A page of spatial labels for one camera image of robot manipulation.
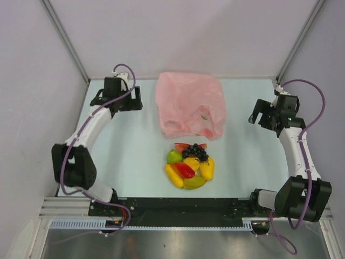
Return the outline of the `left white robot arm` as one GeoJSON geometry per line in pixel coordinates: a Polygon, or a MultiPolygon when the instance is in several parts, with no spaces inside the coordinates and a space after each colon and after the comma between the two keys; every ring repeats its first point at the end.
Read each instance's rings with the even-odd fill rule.
{"type": "Polygon", "coordinates": [[[114,188],[97,177],[91,150],[105,126],[118,112],[143,108],[136,82],[129,81],[127,72],[106,77],[89,105],[82,125],[62,144],[51,149],[54,179],[65,195],[81,193],[100,202],[100,209],[109,216],[118,212],[118,195],[114,188]]]}

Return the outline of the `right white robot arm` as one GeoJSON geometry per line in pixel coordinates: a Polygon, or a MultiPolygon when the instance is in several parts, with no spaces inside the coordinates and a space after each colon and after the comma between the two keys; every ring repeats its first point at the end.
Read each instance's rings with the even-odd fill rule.
{"type": "Polygon", "coordinates": [[[268,209],[276,216],[317,222],[332,193],[329,182],[322,181],[315,169],[308,145],[306,124],[298,118],[299,98],[286,94],[276,96],[273,103],[258,99],[249,123],[274,131],[283,146],[288,180],[279,191],[255,189],[251,193],[249,211],[262,216],[268,209]]]}

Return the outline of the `yellow fake fruit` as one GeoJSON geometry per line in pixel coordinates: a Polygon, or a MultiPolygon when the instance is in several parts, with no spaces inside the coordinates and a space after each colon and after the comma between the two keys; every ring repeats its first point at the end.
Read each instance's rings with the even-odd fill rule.
{"type": "Polygon", "coordinates": [[[177,188],[183,188],[183,179],[172,169],[169,164],[165,165],[165,172],[170,182],[177,188]]]}

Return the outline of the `red orange fake fruit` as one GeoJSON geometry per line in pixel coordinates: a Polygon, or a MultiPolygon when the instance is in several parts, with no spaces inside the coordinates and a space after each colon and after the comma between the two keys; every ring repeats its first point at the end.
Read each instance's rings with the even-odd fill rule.
{"type": "Polygon", "coordinates": [[[180,177],[190,179],[195,176],[195,171],[184,162],[176,162],[171,165],[174,172],[180,177]]]}

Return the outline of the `pink plastic bag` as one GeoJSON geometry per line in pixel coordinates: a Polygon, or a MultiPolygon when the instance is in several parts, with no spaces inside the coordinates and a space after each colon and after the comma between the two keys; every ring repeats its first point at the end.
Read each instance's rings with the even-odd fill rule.
{"type": "Polygon", "coordinates": [[[160,128],[167,138],[203,136],[215,140],[224,133],[227,116],[224,91],[213,76],[160,73],[155,101],[160,128]]]}

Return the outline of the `yellow fake lemon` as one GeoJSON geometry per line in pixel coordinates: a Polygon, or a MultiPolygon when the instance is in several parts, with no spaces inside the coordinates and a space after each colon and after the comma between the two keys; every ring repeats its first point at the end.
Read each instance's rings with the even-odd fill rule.
{"type": "Polygon", "coordinates": [[[187,164],[190,168],[192,168],[195,172],[199,170],[200,161],[197,158],[189,157],[183,160],[185,164],[187,164]]]}

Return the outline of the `round cream plate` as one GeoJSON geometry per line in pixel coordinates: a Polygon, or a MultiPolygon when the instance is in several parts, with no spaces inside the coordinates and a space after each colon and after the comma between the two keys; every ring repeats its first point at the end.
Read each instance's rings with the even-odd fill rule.
{"type": "Polygon", "coordinates": [[[197,171],[195,175],[201,176],[199,171],[197,171]]]}

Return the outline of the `yellow fake mango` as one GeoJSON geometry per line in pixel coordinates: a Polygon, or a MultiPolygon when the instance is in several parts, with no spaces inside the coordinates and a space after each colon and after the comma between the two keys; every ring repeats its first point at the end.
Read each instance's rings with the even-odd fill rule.
{"type": "Polygon", "coordinates": [[[201,162],[199,172],[206,181],[211,181],[214,176],[215,163],[212,157],[208,157],[207,161],[201,162]]]}

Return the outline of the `red watermelon slice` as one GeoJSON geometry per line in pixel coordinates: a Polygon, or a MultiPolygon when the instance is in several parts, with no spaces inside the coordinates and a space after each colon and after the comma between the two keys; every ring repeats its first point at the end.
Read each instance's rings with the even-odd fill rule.
{"type": "MultiPolygon", "coordinates": [[[[174,143],[175,150],[177,150],[180,153],[182,153],[184,150],[186,150],[189,146],[191,146],[191,144],[186,144],[186,143],[181,143],[181,142],[174,143]]],[[[198,144],[198,147],[206,149],[208,146],[207,146],[207,144],[198,144]]]]}

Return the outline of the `dark fake grape bunch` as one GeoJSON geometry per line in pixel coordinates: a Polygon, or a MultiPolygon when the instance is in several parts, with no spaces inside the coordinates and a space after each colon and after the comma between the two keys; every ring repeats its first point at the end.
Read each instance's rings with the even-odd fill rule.
{"type": "Polygon", "coordinates": [[[206,152],[207,144],[193,144],[187,145],[182,150],[182,156],[186,158],[196,158],[200,162],[207,162],[209,155],[206,152]]]}

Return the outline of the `green fake pear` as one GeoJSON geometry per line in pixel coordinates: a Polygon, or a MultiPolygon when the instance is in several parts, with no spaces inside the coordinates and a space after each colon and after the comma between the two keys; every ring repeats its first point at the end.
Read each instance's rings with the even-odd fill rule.
{"type": "Polygon", "coordinates": [[[166,156],[166,160],[168,164],[174,164],[176,162],[181,162],[183,161],[183,155],[181,152],[177,151],[177,150],[170,150],[166,156]]]}

